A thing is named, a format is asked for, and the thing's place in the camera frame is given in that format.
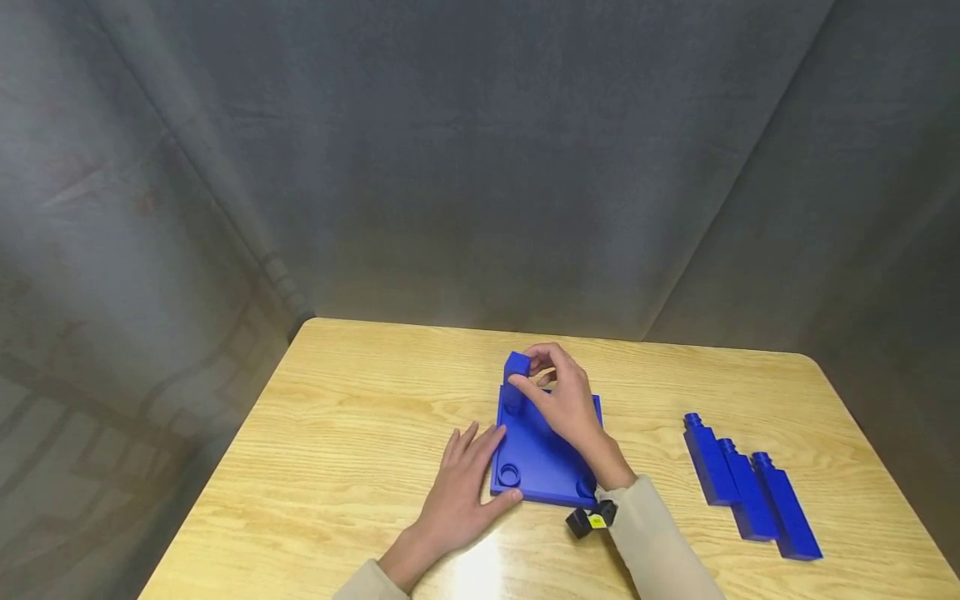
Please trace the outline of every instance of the sleeve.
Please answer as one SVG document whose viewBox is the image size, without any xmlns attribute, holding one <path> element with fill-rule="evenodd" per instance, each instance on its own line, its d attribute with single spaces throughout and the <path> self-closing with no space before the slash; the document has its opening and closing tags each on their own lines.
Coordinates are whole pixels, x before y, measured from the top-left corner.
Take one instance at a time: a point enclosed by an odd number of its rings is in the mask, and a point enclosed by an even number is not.
<svg viewBox="0 0 960 600">
<path fill-rule="evenodd" d="M 340 591 L 333 594 L 333 600 L 410 600 L 390 581 L 380 565 L 370 559 L 353 573 Z"/>
<path fill-rule="evenodd" d="M 617 505 L 610 534 L 643 600 L 723 600 L 650 477 L 640 475 L 628 489 L 598 489 L 597 499 Z"/>
</svg>

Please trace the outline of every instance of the blue base plate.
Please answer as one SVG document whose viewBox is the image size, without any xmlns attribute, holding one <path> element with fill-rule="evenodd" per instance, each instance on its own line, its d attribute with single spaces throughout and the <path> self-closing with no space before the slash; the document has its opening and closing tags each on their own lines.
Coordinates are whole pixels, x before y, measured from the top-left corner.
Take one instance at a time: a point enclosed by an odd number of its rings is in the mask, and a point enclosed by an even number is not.
<svg viewBox="0 0 960 600">
<path fill-rule="evenodd" d="M 521 397 L 518 410 L 508 412 L 504 405 L 505 388 L 510 388 L 508 395 L 516 393 L 516 388 L 509 384 L 500 386 L 496 424 L 506 425 L 507 435 L 493 454 L 491 494 L 520 488 L 524 500 L 595 508 L 596 479 L 580 453 L 550 429 L 526 396 Z M 593 397 L 593 406 L 603 425 L 600 396 Z"/>
</svg>

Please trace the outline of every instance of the left hand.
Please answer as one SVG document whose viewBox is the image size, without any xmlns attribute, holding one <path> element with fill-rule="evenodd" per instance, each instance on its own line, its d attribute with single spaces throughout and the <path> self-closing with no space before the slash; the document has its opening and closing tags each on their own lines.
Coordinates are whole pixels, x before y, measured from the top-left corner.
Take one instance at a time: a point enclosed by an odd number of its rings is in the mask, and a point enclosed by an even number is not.
<svg viewBox="0 0 960 600">
<path fill-rule="evenodd" d="M 407 593 L 433 563 L 472 543 L 523 499 L 513 489 L 480 503 L 484 472 L 507 428 L 490 426 L 474 440 L 477 428 L 474 422 L 463 435 L 453 430 L 420 517 L 380 559 L 387 577 Z"/>
</svg>

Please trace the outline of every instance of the yellow label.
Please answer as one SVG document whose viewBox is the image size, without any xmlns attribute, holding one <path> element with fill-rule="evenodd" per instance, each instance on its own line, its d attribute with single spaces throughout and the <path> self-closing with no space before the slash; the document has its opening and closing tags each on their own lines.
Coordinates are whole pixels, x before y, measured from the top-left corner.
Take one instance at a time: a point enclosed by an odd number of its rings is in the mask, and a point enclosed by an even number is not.
<svg viewBox="0 0 960 600">
<path fill-rule="evenodd" d="M 607 529 L 607 523 L 600 515 L 590 515 L 587 517 L 590 521 L 590 527 L 593 529 Z"/>
</svg>

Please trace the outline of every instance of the hand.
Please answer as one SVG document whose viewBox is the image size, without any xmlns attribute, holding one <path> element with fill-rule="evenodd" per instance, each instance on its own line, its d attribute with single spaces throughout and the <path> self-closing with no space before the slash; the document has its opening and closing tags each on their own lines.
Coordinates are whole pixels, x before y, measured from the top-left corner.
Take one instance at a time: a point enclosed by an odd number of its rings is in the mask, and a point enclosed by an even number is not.
<svg viewBox="0 0 960 600">
<path fill-rule="evenodd" d="M 530 398 L 550 427 L 580 452 L 602 488 L 632 486 L 636 475 L 597 419 L 587 372 L 558 344 L 537 344 L 523 353 L 531 358 L 531 376 L 540 379 L 534 384 L 522 375 L 511 375 L 511 385 Z M 541 388 L 551 381 L 557 385 L 548 394 Z"/>
<path fill-rule="evenodd" d="M 406 593 L 436 561 L 479 538 L 523 499 L 513 489 L 480 504 L 484 473 L 507 428 L 490 426 L 474 440 L 477 428 L 475 421 L 463 435 L 453 430 L 420 517 L 380 559 L 383 572 Z"/>
</svg>

